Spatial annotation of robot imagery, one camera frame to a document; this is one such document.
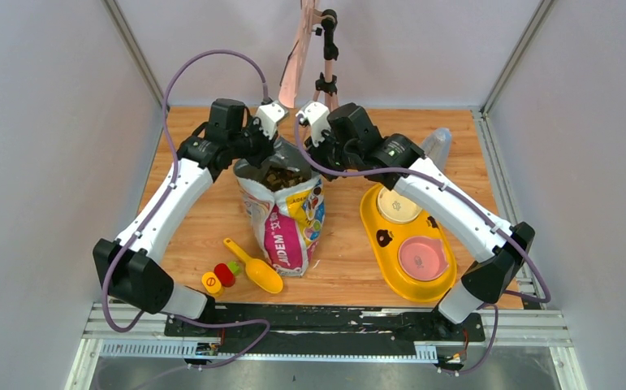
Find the pet food bag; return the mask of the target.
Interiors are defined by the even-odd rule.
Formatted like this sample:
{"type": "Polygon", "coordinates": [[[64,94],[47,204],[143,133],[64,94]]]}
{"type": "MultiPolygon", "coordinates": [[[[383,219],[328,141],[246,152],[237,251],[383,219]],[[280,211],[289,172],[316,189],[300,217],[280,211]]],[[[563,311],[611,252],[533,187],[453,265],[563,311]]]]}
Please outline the pet food bag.
{"type": "Polygon", "coordinates": [[[244,208],[266,261],[283,276],[309,268],[326,217],[322,176],[291,142],[279,138],[260,167],[239,160],[233,169],[244,208]],[[270,167],[299,172],[306,181],[275,193],[261,184],[270,167]]]}

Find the yellow plastic scoop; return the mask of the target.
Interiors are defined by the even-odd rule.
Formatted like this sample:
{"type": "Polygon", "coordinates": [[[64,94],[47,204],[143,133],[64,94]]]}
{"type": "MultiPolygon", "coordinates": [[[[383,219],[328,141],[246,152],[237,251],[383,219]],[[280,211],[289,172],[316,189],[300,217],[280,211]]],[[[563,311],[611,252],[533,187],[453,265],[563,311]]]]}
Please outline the yellow plastic scoop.
{"type": "Polygon", "coordinates": [[[231,238],[225,238],[223,244],[244,264],[246,276],[256,286],[270,294],[279,294],[283,291],[282,277],[268,263],[250,256],[231,238]]]}

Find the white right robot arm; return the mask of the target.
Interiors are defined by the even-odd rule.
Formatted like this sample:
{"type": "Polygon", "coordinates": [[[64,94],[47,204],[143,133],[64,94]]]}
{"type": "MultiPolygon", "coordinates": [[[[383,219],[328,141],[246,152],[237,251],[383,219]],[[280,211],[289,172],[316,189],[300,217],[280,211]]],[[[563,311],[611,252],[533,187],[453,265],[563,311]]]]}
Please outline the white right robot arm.
{"type": "Polygon", "coordinates": [[[364,107],[355,103],[329,110],[309,102],[298,111],[297,127],[310,134],[297,145],[318,172],[336,177],[365,177],[417,204],[451,232],[474,262],[443,296],[432,317],[435,334],[452,339],[464,320],[485,304],[495,304],[524,263],[535,231],[511,224],[474,201],[402,134],[383,136],[364,107]]]}

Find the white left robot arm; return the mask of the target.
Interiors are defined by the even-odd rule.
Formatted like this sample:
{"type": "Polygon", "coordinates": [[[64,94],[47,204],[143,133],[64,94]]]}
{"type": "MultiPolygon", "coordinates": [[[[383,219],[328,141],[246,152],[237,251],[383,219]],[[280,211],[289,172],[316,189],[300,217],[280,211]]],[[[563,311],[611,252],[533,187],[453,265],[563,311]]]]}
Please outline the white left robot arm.
{"type": "Polygon", "coordinates": [[[199,336],[217,314],[202,292],[176,282],[161,266],[179,225],[235,160],[259,167],[274,152],[287,108],[266,102],[254,113],[240,101],[215,100],[209,118],[181,142],[165,179],[145,208],[113,240],[100,239],[93,260],[103,292],[148,314],[173,314],[199,336]]]}

